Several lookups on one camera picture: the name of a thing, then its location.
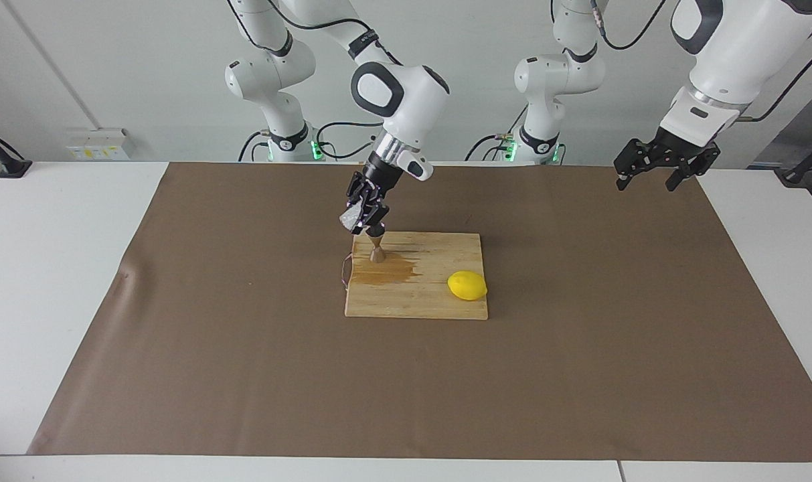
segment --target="small wooden object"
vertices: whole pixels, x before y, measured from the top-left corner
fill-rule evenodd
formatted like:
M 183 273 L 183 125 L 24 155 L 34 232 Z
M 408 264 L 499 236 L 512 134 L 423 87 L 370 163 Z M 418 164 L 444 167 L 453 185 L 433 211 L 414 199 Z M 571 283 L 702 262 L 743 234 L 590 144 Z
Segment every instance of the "small wooden object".
M 480 235 L 448 232 L 388 232 L 384 262 L 371 260 L 372 239 L 353 239 L 353 269 L 347 317 L 488 320 L 486 298 L 458 299 L 448 277 L 467 270 L 483 275 Z
M 383 237 L 384 236 L 373 238 L 372 236 L 369 236 L 370 241 L 373 244 L 373 250 L 370 253 L 370 260 L 372 262 L 385 262 L 385 250 L 382 250 Z

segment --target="brown mat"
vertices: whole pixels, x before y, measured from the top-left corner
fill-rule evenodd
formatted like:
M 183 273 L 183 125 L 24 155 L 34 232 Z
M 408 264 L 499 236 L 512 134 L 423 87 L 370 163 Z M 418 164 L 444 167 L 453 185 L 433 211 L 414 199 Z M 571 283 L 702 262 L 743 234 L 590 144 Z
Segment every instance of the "brown mat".
M 32 454 L 812 461 L 812 384 L 696 182 L 442 168 L 488 321 L 345 318 L 350 167 L 171 165 Z

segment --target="power outlet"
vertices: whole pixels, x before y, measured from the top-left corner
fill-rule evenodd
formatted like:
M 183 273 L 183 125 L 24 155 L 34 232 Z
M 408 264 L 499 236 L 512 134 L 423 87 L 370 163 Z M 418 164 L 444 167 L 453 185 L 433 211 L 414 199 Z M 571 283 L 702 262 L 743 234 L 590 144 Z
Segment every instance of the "power outlet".
M 70 132 L 66 150 L 76 161 L 130 161 L 134 149 L 123 129 Z

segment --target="yellow lemon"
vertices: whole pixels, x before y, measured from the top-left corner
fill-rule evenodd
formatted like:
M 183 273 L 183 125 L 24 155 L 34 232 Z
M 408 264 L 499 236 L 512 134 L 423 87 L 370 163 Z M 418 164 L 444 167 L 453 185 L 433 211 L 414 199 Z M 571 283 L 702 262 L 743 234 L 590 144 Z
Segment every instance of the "yellow lemon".
M 457 298 L 475 301 L 488 293 L 486 280 L 473 271 L 457 271 L 448 278 L 448 288 Z

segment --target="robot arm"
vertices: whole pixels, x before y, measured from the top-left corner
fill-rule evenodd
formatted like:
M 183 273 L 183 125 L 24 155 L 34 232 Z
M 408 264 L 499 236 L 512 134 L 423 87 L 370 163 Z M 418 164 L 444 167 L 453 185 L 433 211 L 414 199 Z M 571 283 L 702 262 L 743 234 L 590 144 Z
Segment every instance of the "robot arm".
M 382 218 L 388 213 L 384 199 L 403 172 L 425 181 L 432 165 L 420 155 L 427 136 L 438 120 L 451 90 L 426 66 L 405 67 L 382 47 L 375 31 L 359 20 L 349 0 L 284 0 L 307 25 L 326 25 L 326 31 L 359 67 L 351 79 L 351 94 L 367 112 L 384 119 L 373 152 L 347 190 L 347 211 L 341 222 L 359 234 L 372 229 L 384 233 Z
M 317 62 L 311 49 L 293 39 L 268 0 L 228 0 L 240 33 L 258 51 L 225 69 L 228 88 L 257 104 L 268 123 L 268 149 L 275 162 L 316 161 L 314 128 L 305 121 L 299 100 L 281 89 L 312 76 Z
M 655 167 L 676 168 L 671 191 L 705 174 L 720 155 L 715 137 L 812 34 L 812 0 L 681 0 L 671 27 L 697 63 L 656 137 L 629 141 L 614 161 L 620 190 Z
M 608 0 L 598 5 L 605 9 Z M 605 79 L 590 0 L 561 0 L 555 10 L 554 34 L 564 53 L 526 58 L 516 67 L 515 85 L 528 103 L 524 125 L 513 134 L 516 161 L 544 164 L 551 159 L 566 115 L 556 97 L 595 91 Z

